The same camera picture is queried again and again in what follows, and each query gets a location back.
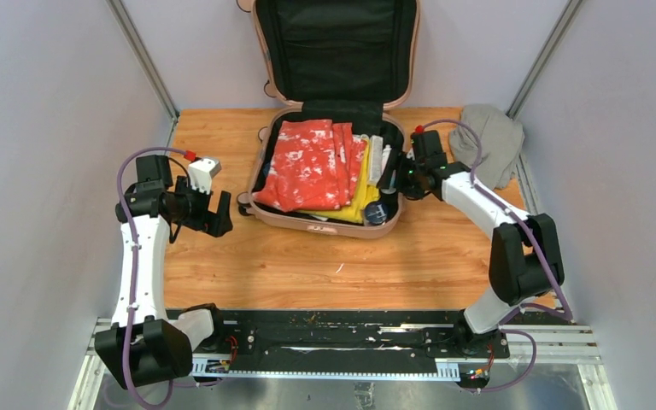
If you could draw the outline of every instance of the gray towel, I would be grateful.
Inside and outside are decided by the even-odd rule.
[[[517,168],[519,151],[524,141],[522,125],[490,105],[467,105],[461,111],[461,121],[468,124],[482,141],[482,162],[477,177],[489,188],[504,188]],[[477,157],[477,145],[472,135],[457,126],[448,136],[448,144],[456,161],[468,167]]]

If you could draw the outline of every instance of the open suitcase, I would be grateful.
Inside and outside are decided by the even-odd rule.
[[[403,103],[411,90],[419,0],[247,0],[240,5],[252,12],[269,85],[287,105],[259,133],[262,147],[249,192],[237,197],[240,213],[272,226],[317,233],[387,234],[404,208],[397,192],[380,193],[387,214],[381,225],[286,213],[257,202],[254,194],[266,185],[284,121],[349,122],[353,134],[379,135],[384,145],[406,148],[401,125],[385,111]]]

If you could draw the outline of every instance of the wooden table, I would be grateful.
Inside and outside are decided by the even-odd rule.
[[[189,109],[174,146],[220,159],[213,189],[233,195],[233,231],[221,238],[182,230],[167,247],[165,303],[186,308],[461,309],[488,286],[490,242],[462,213],[427,197],[409,202],[395,229],[378,240],[324,236],[266,225],[237,212],[260,148],[257,132],[272,109]],[[459,108],[391,112],[412,130]],[[451,126],[439,126],[446,146]],[[523,207],[517,181],[500,195]],[[212,205],[217,206],[217,198]]]

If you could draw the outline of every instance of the gray wall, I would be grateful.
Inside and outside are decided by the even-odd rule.
[[[277,107],[251,15],[234,0],[125,4],[180,108]],[[508,108],[566,0],[423,0],[406,106]]]
[[[0,408],[65,408],[120,276],[115,173],[169,121],[104,1],[0,1]]]
[[[619,408],[656,408],[656,2],[586,2],[521,120]]]

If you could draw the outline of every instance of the yellow fabric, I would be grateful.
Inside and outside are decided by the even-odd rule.
[[[332,218],[334,220],[345,220],[346,222],[353,222],[355,224],[363,223],[363,209],[366,205],[373,201],[377,201],[380,197],[378,187],[368,184],[368,153],[370,152],[370,144],[366,145],[366,153],[363,155],[363,162],[360,164],[360,176],[355,186],[355,196],[351,204],[337,209],[335,211],[310,211],[302,210],[304,214],[311,214],[322,216],[324,218]]]

